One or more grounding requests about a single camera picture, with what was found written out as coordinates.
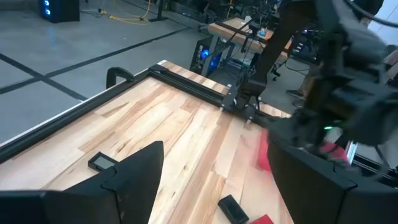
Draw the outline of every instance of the black phone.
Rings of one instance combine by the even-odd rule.
[[[221,199],[218,202],[218,206],[220,206],[220,209],[224,212],[232,224],[244,224],[249,221],[249,217],[235,201],[232,195],[228,195],[227,197]]]

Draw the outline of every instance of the gray concrete floor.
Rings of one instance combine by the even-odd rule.
[[[120,7],[131,14],[143,15],[145,4],[130,0],[139,7],[117,0]],[[81,9],[94,9],[100,0],[81,1]],[[113,4],[105,0],[103,9],[115,16],[128,17]],[[110,67],[122,67],[131,73],[161,61],[168,60],[189,68],[196,42],[206,37],[195,29],[195,23],[172,13],[166,16],[171,21],[135,26],[113,21],[107,17],[95,18],[81,14],[80,22],[51,24],[41,19],[34,11],[0,11],[0,53],[11,58],[28,70],[20,70],[0,60],[0,90],[15,83],[34,77],[49,79],[47,82],[33,82],[16,90],[0,94],[0,142],[3,142],[80,102],[69,92],[89,98],[105,89],[105,75]],[[155,17],[150,13],[148,19]],[[133,49],[106,58],[93,58],[143,43],[163,35],[167,37],[142,44]],[[289,60],[289,66],[301,70],[306,65]],[[285,67],[276,82],[272,76],[262,95],[268,104],[292,113],[293,99],[285,94],[287,89],[298,88],[304,76]],[[225,71],[218,70],[210,78],[228,84],[234,79]],[[377,160],[371,149],[359,149]],[[398,154],[389,153],[390,165],[398,165]]]

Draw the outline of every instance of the small black device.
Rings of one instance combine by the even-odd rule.
[[[110,158],[109,156],[98,152],[88,161],[88,167],[97,170],[98,172],[104,171],[107,168],[114,166],[118,161]]]
[[[235,201],[232,195],[228,195],[221,199],[218,202],[218,206],[220,206],[220,209],[232,224],[243,224],[249,221],[249,217]]]

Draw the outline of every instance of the desk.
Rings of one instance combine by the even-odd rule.
[[[227,92],[225,86],[170,62],[159,64]],[[262,110],[289,116],[267,105]],[[87,162],[98,151],[120,161],[161,140],[165,160],[149,223],[229,223],[217,206],[229,194],[251,220],[268,214],[275,224],[292,223],[271,173],[256,167],[261,131],[147,78],[0,164],[0,189],[67,189],[96,174]]]
[[[235,28],[239,29],[239,28],[241,28],[244,25],[244,20],[240,19],[240,18],[234,18],[234,19],[230,19],[230,20],[224,21],[223,23],[227,24],[227,25],[229,25],[231,27],[235,27]],[[246,32],[248,29],[249,29],[249,26],[246,26],[246,27],[244,27],[242,29],[242,31]],[[212,40],[211,45],[210,45],[210,52],[214,51],[219,38],[228,40],[235,33],[235,31],[227,29],[227,28],[222,27],[222,26],[219,26],[219,25],[217,25],[215,23],[212,23],[212,24],[210,24],[208,26],[208,31],[209,31],[209,33],[213,34],[213,40]],[[266,30],[266,36],[265,37],[261,37],[261,36],[258,36],[258,37],[262,38],[262,39],[265,39],[265,40],[268,40],[268,39],[270,39],[272,37],[272,35],[273,35],[273,31]],[[246,36],[244,36],[242,34],[236,34],[234,36],[234,38],[231,40],[231,43],[237,44],[239,46],[242,46],[245,39],[246,39]],[[288,50],[290,48],[291,43],[292,42],[289,41],[286,44],[285,50]],[[260,43],[258,40],[254,40],[253,43],[250,45],[250,49],[249,50],[254,52],[254,53],[261,54],[262,50],[264,49],[265,46],[266,46],[265,44]],[[282,52],[280,54],[280,57],[279,57],[280,60],[286,60],[287,58],[288,58],[288,55],[287,55],[286,52]],[[202,75],[203,76],[205,76],[206,71],[208,70],[208,65],[210,64],[210,61],[211,61],[211,59],[209,58],[208,60],[206,60],[206,62],[204,64],[204,67],[203,67],[203,70],[202,70]]]

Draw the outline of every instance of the black box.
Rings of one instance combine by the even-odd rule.
[[[39,0],[39,13],[53,23],[79,21],[79,0]]]
[[[195,51],[193,52],[192,62],[189,70],[197,74],[201,74],[203,65],[205,64],[205,58],[207,58],[207,56],[209,56],[210,54],[209,49],[212,38],[213,37],[207,37],[202,40],[198,40],[197,46],[195,47]],[[222,52],[219,53],[218,55],[210,55],[212,59],[209,65],[209,70],[206,73],[206,77],[217,69],[217,66],[221,60],[221,54]]]

